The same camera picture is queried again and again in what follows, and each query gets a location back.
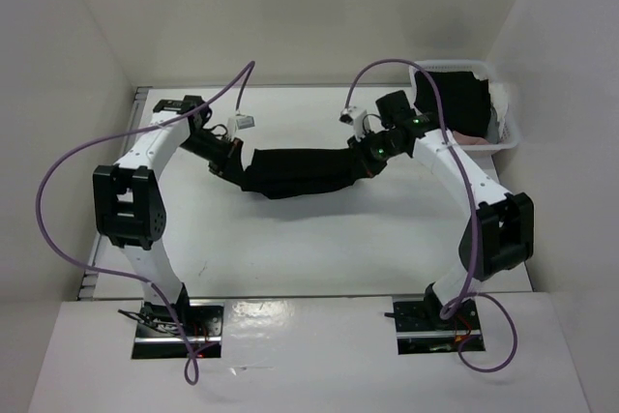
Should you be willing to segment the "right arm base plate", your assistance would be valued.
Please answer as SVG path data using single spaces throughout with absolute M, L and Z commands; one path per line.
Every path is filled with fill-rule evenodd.
M 457 314 L 448 320 L 439 317 L 440 307 L 421 296 L 396 296 L 393 308 L 384 316 L 395 323 L 399 355 L 485 351 L 477 307 L 472 300 L 464 302 Z

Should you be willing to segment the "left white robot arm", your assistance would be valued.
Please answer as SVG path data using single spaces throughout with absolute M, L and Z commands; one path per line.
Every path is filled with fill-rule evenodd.
M 243 175 L 243 142 L 234 133 L 218 136 L 204 125 L 212 110 L 199 96 L 161 100 L 153 108 L 151 132 L 144 133 L 116 163 L 93 173 L 98 231 L 120 249 L 139 276 L 147 321 L 170 335 L 192 325 L 190 297 L 172 269 L 162 236 L 167 217 L 159 187 L 165 167 L 182 148 L 209 163 L 217 175 L 238 182 Z

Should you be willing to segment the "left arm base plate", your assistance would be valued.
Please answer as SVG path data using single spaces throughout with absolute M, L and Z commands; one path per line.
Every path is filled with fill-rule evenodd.
M 134 360 L 186 359 L 188 350 L 178 326 L 165 307 L 139 311 L 117 310 L 136 323 L 133 338 Z M 219 358 L 223 331 L 223 301 L 190 300 L 189 306 L 178 313 L 185 334 L 197 358 Z

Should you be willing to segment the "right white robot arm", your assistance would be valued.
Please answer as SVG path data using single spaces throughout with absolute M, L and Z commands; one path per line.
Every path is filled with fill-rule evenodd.
M 426 290 L 425 321 L 444 329 L 481 283 L 532 256 L 534 204 L 527 194 L 514 194 L 486 175 L 457 144 L 441 108 L 420 113 L 402 91 L 378 99 L 376 108 L 380 132 L 371 129 L 366 110 L 351 104 L 339 117 L 352 127 L 348 144 L 360 154 L 368 175 L 405 154 L 427 168 L 467 216 L 455 265 Z

